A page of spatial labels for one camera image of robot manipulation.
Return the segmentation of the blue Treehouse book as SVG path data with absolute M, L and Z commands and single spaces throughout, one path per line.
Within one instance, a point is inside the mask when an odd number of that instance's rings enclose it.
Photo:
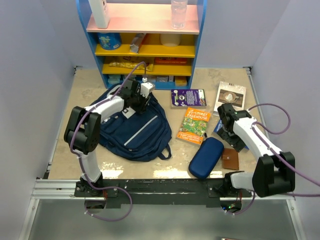
M 219 120 L 215 126 L 214 133 L 220 136 L 221 139 L 226 141 L 231 147 L 233 147 L 237 152 L 240 152 L 242 149 L 249 150 L 245 143 L 237 135 L 229 135 L 224 129 L 222 121 Z

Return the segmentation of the blue zippered pencil case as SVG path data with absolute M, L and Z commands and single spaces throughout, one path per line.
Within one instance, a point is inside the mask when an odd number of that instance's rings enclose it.
M 197 179 L 206 179 L 222 156 L 223 150 L 221 141 L 214 137 L 206 138 L 190 161 L 188 171 Z

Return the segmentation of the brown leather wallet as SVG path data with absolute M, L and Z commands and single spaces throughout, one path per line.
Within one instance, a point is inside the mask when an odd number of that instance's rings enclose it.
M 221 155 L 222 167 L 228 170 L 239 170 L 239 155 L 233 148 L 225 148 Z

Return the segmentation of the navy blue student backpack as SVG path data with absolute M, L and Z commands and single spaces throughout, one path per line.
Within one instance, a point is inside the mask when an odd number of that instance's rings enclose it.
M 151 93 L 144 113 L 126 118 L 117 112 L 100 125 L 99 144 L 130 161 L 149 162 L 159 157 L 168 160 L 172 130 L 166 113 Z

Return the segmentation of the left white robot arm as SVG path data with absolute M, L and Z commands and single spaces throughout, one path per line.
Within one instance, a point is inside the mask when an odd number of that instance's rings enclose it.
M 72 109 L 63 139 L 77 156 L 82 178 L 87 181 L 85 189 L 92 196 L 99 196 L 104 190 L 104 184 L 99 181 L 102 172 L 96 157 L 101 124 L 116 113 L 124 113 L 126 118 L 130 118 L 135 113 L 145 112 L 154 89 L 151 82 L 127 79 L 111 88 L 107 96 L 97 103 Z

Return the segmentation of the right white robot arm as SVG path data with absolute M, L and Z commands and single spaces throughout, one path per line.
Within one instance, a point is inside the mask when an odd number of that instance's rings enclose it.
M 247 110 L 235 110 L 231 103 L 217 108 L 222 127 L 217 134 L 238 153 L 248 147 L 257 160 L 253 173 L 236 171 L 225 175 L 223 192 L 230 197 L 241 189 L 259 197 L 292 192 L 296 187 L 295 157 L 276 147 L 256 126 L 258 121 Z

